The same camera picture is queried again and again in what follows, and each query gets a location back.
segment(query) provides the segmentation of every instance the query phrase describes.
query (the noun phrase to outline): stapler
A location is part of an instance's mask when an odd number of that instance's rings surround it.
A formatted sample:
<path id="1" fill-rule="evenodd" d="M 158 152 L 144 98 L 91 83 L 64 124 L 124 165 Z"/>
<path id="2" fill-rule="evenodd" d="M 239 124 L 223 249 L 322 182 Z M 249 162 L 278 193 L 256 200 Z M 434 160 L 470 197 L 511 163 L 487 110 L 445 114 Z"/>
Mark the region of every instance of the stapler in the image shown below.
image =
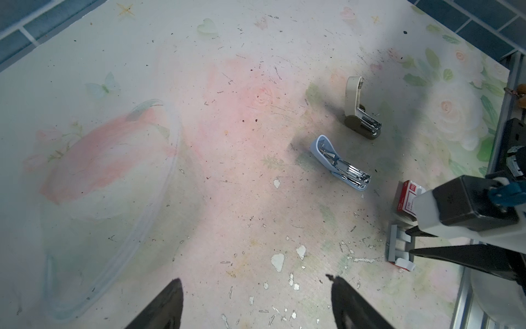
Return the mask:
<path id="1" fill-rule="evenodd" d="M 361 76 L 352 76 L 347 80 L 345 89 L 345 120 L 344 124 L 368 138 L 380 136 L 382 124 L 365 113 L 365 107 L 360 104 L 360 91 L 363 84 Z"/>
<path id="2" fill-rule="evenodd" d="M 310 151 L 331 173 L 359 191 L 366 189 L 371 176 L 343 160 L 330 140 L 320 135 L 310 145 Z"/>

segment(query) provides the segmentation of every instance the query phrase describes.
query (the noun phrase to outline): green leaf print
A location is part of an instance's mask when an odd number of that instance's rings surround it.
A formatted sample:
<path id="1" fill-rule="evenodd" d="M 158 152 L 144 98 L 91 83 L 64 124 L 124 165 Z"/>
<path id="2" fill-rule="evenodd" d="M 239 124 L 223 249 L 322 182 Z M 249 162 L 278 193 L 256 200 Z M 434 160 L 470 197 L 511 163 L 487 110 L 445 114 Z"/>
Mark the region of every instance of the green leaf print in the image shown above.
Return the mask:
<path id="1" fill-rule="evenodd" d="M 409 59 L 402 63 L 403 68 L 411 68 L 414 65 L 414 59 L 411 56 L 407 56 Z"/>
<path id="2" fill-rule="evenodd" d="M 410 84 L 411 86 L 415 86 L 415 87 L 424 87 L 424 86 L 428 85 L 426 80 L 424 80 L 423 78 L 421 78 L 419 76 L 412 75 L 412 74 L 406 74 L 403 77 L 403 79 L 408 84 Z"/>
<path id="3" fill-rule="evenodd" d="M 477 154 L 477 159 L 482 162 L 490 160 L 491 151 L 493 150 L 493 136 L 489 136 L 480 143 L 480 149 Z"/>
<path id="4" fill-rule="evenodd" d="M 480 73 L 481 73 L 486 79 L 489 78 L 489 76 L 488 76 L 488 71 L 486 71 L 486 68 L 485 68 L 485 67 L 482 68 L 482 72 L 480 72 Z"/>
<path id="5" fill-rule="evenodd" d="M 418 63 L 418 66 L 420 67 L 420 69 L 426 75 L 426 77 L 430 77 L 431 76 L 431 68 L 429 67 L 429 65 L 426 62 L 424 62 L 423 60 L 421 60 L 421 59 L 417 60 L 417 63 Z"/>
<path id="6" fill-rule="evenodd" d="M 486 95 L 482 95 L 480 101 L 482 102 L 482 106 L 484 106 L 484 110 L 486 110 L 491 123 L 493 126 L 495 126 L 497 124 L 498 117 L 493 104 L 491 104 L 491 101 L 486 97 Z"/>
<path id="7" fill-rule="evenodd" d="M 310 104 L 320 104 L 323 101 L 323 95 L 321 94 L 320 87 L 312 82 L 305 91 L 305 96 L 307 97 L 307 100 Z"/>
<path id="8" fill-rule="evenodd" d="M 428 30 L 431 33 L 440 33 L 440 32 L 442 32 L 442 29 L 439 26 L 433 25 L 433 24 L 429 24 L 428 26 L 426 26 L 426 30 Z"/>
<path id="9" fill-rule="evenodd" d="M 419 121 L 423 121 L 424 120 L 424 118 L 423 118 L 424 115 L 423 115 L 422 111 L 419 110 L 419 109 L 416 109 L 414 107 L 410 107 L 410 108 L 407 109 L 407 113 L 412 118 L 416 118 Z"/>
<path id="10" fill-rule="evenodd" d="M 155 127 L 157 128 L 157 130 L 160 132 L 160 134 L 166 139 L 168 140 L 168 138 L 170 137 L 170 129 L 166 128 L 166 127 L 163 127 L 163 126 L 160 126 L 160 125 L 155 125 Z"/>
<path id="11" fill-rule="evenodd" d="M 460 40 L 447 34 L 442 35 L 442 39 L 446 40 L 449 43 L 452 43 L 453 45 L 460 44 Z"/>
<path id="12" fill-rule="evenodd" d="M 468 170 L 460 163 L 449 159 L 449 168 L 455 176 L 462 176 L 468 174 Z"/>
<path id="13" fill-rule="evenodd" d="M 496 124 L 489 121 L 489 119 L 486 119 L 485 117 L 482 118 L 484 122 L 486 122 L 486 126 L 488 126 L 488 133 L 491 134 L 491 131 L 495 131 L 493 128 L 495 128 Z"/>
<path id="14" fill-rule="evenodd" d="M 440 67 L 440 59 L 434 53 L 433 50 L 426 48 L 426 58 L 428 60 L 429 65 L 431 65 L 432 68 L 437 69 Z"/>
<path id="15" fill-rule="evenodd" d="M 487 82 L 482 82 L 482 88 L 486 88 L 487 90 L 489 90 L 490 93 L 492 93 L 495 96 L 504 96 L 504 90 L 502 88 L 498 88 L 497 86 L 489 84 Z"/>
<path id="16" fill-rule="evenodd" d="M 475 168 L 471 168 L 471 176 L 481 177 L 480 172 L 476 170 Z"/>
<path id="17" fill-rule="evenodd" d="M 498 84 L 502 87 L 502 89 L 504 89 L 504 88 L 506 88 L 506 87 L 508 86 L 508 83 L 507 83 L 507 82 L 500 81 L 500 80 L 497 80 L 497 79 L 495 79 L 494 81 L 495 81 L 496 83 L 498 83 Z"/>
<path id="18" fill-rule="evenodd" d="M 418 134 L 417 140 L 419 141 L 420 145 L 424 146 L 428 153 L 434 152 L 433 142 L 429 137 L 425 136 L 424 134 Z"/>
<path id="19" fill-rule="evenodd" d="M 453 79 L 453 71 L 451 69 L 449 69 L 449 68 L 446 68 L 444 70 L 443 77 L 444 77 L 445 81 L 449 81 L 449 80 Z"/>
<path id="20" fill-rule="evenodd" d="M 480 167 L 479 172 L 482 174 L 482 177 L 486 176 L 488 173 L 488 167 Z"/>
<path id="21" fill-rule="evenodd" d="M 413 9 L 414 12 L 419 14 L 419 15 L 424 15 L 425 14 L 420 8 L 418 8 L 416 6 L 411 6 L 411 9 Z"/>
<path id="22" fill-rule="evenodd" d="M 438 157 L 444 162 L 444 165 L 448 165 L 451 158 L 448 146 L 443 141 L 438 140 L 436 149 Z"/>
<path id="23" fill-rule="evenodd" d="M 479 87 L 475 86 L 475 83 L 473 83 L 473 81 L 472 81 L 472 82 L 470 82 L 469 84 L 470 84 L 470 85 L 472 85 L 472 86 L 473 86 L 473 88 L 475 88 L 475 89 L 479 89 L 479 90 L 482 90 L 482 88 L 479 88 Z"/>

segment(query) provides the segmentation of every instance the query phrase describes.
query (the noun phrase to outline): blue tile wall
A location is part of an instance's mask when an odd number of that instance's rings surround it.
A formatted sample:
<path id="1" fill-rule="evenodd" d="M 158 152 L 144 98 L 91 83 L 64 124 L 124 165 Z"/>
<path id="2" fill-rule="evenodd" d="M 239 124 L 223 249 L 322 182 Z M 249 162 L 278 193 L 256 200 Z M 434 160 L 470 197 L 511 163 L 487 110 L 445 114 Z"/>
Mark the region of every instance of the blue tile wall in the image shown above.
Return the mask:
<path id="1" fill-rule="evenodd" d="M 522 48 L 526 53 L 526 0 L 409 0 L 499 61 Z"/>
<path id="2" fill-rule="evenodd" d="M 501 33 L 519 46 L 526 48 L 526 21 L 522 18 L 517 18 L 510 25 L 503 28 Z"/>
<path id="3" fill-rule="evenodd" d="M 420 0 L 417 7 L 452 31 L 469 18 L 442 0 Z"/>
<path id="4" fill-rule="evenodd" d="M 455 0 L 455 3 L 494 29 L 515 17 L 514 12 L 495 0 Z"/>
<path id="5" fill-rule="evenodd" d="M 24 27 L 38 40 L 96 1 L 97 0 L 66 0 L 35 18 Z"/>
<path id="6" fill-rule="evenodd" d="M 0 0 L 0 31 L 17 23 L 50 0 Z"/>
<path id="7" fill-rule="evenodd" d="M 512 6 L 515 6 L 523 14 L 526 14 L 526 1 L 524 0 L 508 0 L 508 3 Z"/>
<path id="8" fill-rule="evenodd" d="M 19 30 L 9 34 L 0 40 L 0 64 L 29 45 L 31 42 Z"/>
<path id="9" fill-rule="evenodd" d="M 492 58 L 501 58 L 513 50 L 512 46 L 474 21 L 469 22 L 458 35 Z"/>

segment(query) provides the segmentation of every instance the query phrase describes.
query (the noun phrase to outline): star print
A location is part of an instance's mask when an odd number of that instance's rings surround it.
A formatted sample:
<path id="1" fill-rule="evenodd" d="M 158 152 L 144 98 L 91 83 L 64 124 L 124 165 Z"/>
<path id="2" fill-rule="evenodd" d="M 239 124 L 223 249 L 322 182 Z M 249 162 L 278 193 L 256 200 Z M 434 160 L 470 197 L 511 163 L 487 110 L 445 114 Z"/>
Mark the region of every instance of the star print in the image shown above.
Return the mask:
<path id="1" fill-rule="evenodd" d="M 123 5 L 121 5 L 121 4 L 118 3 L 117 6 L 119 6 L 120 9 L 123 10 L 123 11 L 120 12 L 119 16 L 122 15 L 122 14 L 124 14 L 124 13 L 128 13 L 128 14 L 130 14 L 130 15 L 132 15 L 132 16 L 135 16 L 134 13 L 132 13 L 132 12 L 130 11 L 130 9 L 132 8 L 133 4 L 129 5 L 128 7 L 125 7 L 125 6 L 123 6 Z"/>

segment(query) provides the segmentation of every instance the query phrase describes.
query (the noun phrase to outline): light blue stapler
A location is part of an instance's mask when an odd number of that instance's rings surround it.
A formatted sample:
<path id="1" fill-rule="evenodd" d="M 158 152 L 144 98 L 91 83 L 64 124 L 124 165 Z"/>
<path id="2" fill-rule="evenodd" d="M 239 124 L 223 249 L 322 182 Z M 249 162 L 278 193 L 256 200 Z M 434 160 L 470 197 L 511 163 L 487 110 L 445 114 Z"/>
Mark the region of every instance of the light blue stapler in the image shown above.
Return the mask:
<path id="1" fill-rule="evenodd" d="M 369 184 L 371 180 L 371 176 L 351 166 L 347 161 L 344 161 L 340 155 L 336 153 L 327 137 L 320 135 L 310 145 L 310 151 L 334 176 L 359 191 L 366 189 L 367 184 Z"/>

